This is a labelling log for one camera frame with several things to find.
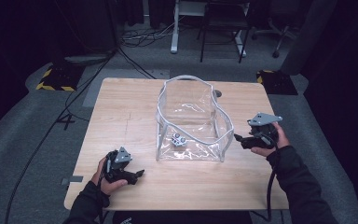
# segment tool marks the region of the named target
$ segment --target wooden table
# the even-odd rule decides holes
[[[233,141],[220,161],[156,161],[158,94],[164,80],[106,78],[91,116],[64,205],[71,209],[78,193],[109,151],[126,148],[133,160],[126,171],[145,169],[135,186],[111,196],[108,210],[258,210],[266,209],[271,168],[265,158]],[[223,95],[218,103],[228,113],[235,133],[249,136],[246,120],[257,112],[273,114],[258,83],[209,82]],[[288,209],[275,180],[273,209]]]

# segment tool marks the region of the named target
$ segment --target person's right hand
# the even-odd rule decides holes
[[[289,140],[286,137],[286,134],[284,133],[281,125],[278,124],[278,122],[273,122],[272,125],[274,125],[275,129],[278,132],[278,142],[277,142],[277,146],[278,148],[282,148],[282,147],[286,147],[289,146]],[[272,152],[274,152],[276,150],[276,148],[272,148],[272,149],[267,149],[267,148],[262,148],[262,147],[252,147],[251,151],[257,155],[260,156],[264,156],[267,157],[269,154],[271,154]]]
[[[95,186],[98,186],[98,181],[101,176],[101,171],[103,169],[103,164],[106,160],[106,157],[102,158],[100,162],[98,163],[97,172],[92,176],[91,181],[95,184]],[[106,195],[111,195],[114,191],[117,189],[127,185],[128,182],[125,179],[121,179],[118,181],[115,181],[113,183],[109,183],[105,178],[101,180],[101,191]]]

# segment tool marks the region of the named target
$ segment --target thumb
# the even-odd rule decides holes
[[[128,185],[128,182],[125,179],[121,179],[121,180],[115,181],[113,183],[109,183],[109,182],[107,182],[107,180],[103,179],[103,183],[101,185],[101,190],[105,194],[110,195],[117,189],[120,189],[121,187],[126,186],[126,185]]]
[[[275,148],[273,148],[273,149],[265,149],[265,148],[262,148],[262,147],[252,147],[251,151],[254,154],[267,157],[269,154],[271,154],[273,151],[275,151]]]

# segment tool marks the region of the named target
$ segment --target black sleeve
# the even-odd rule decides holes
[[[102,207],[109,206],[109,195],[100,192],[94,183],[89,181],[86,187],[76,197],[69,217],[64,224],[97,223],[95,218]]]
[[[286,192],[293,223],[337,223],[330,206],[321,197],[321,186],[296,150],[291,146],[279,150],[275,171],[281,188]],[[274,167],[277,152],[271,153],[267,160]]]

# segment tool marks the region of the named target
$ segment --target transparent plastic container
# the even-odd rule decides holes
[[[234,126],[211,84],[192,76],[165,81],[156,118],[157,161],[225,160]]]

